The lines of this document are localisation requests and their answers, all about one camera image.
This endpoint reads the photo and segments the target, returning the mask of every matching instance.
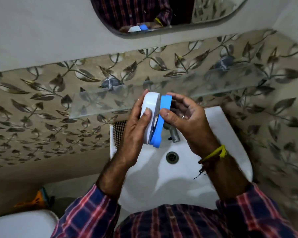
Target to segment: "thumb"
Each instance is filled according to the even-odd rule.
[[[146,108],[146,110],[144,111],[143,115],[140,117],[140,119],[138,120],[138,123],[136,125],[135,131],[141,132],[142,134],[144,134],[149,122],[151,119],[151,110]]]
[[[186,121],[178,117],[174,112],[166,108],[162,108],[159,113],[167,123],[175,126],[180,131],[184,129]]]

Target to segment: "fingernail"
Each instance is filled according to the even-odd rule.
[[[146,108],[146,110],[144,111],[144,115],[149,115],[150,114],[150,109],[149,108]]]
[[[166,109],[164,109],[164,108],[161,109],[159,113],[160,113],[160,115],[161,115],[162,117],[165,117],[165,116],[168,115],[168,111],[167,111]]]

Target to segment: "shirt sleeve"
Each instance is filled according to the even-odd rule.
[[[218,200],[216,206],[235,237],[298,237],[277,204],[256,184],[235,199]]]
[[[163,24],[163,26],[167,26],[171,23],[172,19],[172,9],[169,4],[169,0],[158,0],[160,6],[160,13],[157,18]]]
[[[116,200],[105,195],[96,185],[77,198],[58,221],[51,238],[109,237],[120,212]]]

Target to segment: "plaid shirt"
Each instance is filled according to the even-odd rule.
[[[162,205],[128,216],[115,230],[120,206],[95,185],[76,199],[59,220],[52,238],[96,237],[298,237],[274,201],[253,184],[218,210]]]
[[[113,28],[135,26],[158,18],[166,26],[171,22],[169,0],[91,0],[100,16]]]

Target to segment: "mirror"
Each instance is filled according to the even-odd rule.
[[[91,0],[102,22],[120,33],[206,23],[233,13],[245,0]]]

